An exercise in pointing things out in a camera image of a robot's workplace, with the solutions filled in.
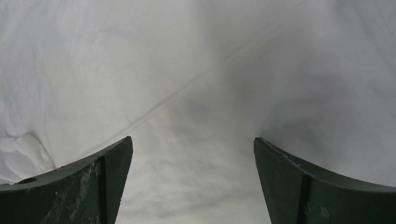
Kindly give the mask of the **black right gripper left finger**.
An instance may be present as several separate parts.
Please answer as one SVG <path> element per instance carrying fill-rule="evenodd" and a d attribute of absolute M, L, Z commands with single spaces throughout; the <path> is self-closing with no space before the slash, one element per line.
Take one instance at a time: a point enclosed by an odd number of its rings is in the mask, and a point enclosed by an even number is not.
<path fill-rule="evenodd" d="M 42 175 L 0 187 L 3 224 L 113 224 L 133 155 L 131 137 Z"/>

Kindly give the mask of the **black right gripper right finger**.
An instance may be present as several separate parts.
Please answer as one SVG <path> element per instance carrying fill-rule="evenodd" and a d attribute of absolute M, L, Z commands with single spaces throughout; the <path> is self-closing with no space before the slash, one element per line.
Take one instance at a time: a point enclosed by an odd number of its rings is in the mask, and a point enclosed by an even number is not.
<path fill-rule="evenodd" d="M 273 224 L 393 224 L 396 189 L 343 176 L 254 140 L 255 163 Z"/>

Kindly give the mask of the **white t shirt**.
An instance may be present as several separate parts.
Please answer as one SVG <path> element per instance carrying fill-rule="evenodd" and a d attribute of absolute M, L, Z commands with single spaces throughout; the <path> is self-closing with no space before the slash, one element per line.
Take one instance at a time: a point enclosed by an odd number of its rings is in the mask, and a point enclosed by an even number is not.
<path fill-rule="evenodd" d="M 1 1 L 1 183 L 126 136 L 119 224 L 268 224 L 256 137 L 395 186 L 396 3 Z"/>

